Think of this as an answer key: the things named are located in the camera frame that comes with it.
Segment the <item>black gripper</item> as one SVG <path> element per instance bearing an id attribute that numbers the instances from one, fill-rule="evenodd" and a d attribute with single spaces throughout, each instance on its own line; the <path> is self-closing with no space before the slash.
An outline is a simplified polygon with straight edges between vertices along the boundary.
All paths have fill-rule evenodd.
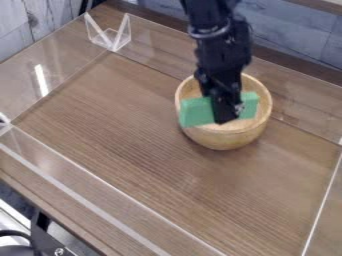
<path id="1" fill-rule="evenodd" d="M 241 73 L 251 62 L 250 32 L 246 19 L 191 20 L 189 24 L 189 35 L 197 42 L 194 77 L 202 95 L 211 98 L 217 124 L 239 117 Z"/>

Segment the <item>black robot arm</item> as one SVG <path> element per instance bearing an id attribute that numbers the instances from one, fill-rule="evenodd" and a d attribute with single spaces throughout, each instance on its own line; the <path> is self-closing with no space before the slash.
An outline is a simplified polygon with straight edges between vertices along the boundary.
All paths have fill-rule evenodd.
<path id="1" fill-rule="evenodd" d="M 189 36 L 197 42 L 197 70 L 202 95 L 211 100 L 214 122 L 239 117 L 242 71 L 251 63 L 251 29 L 235 11 L 241 0 L 181 0 Z"/>

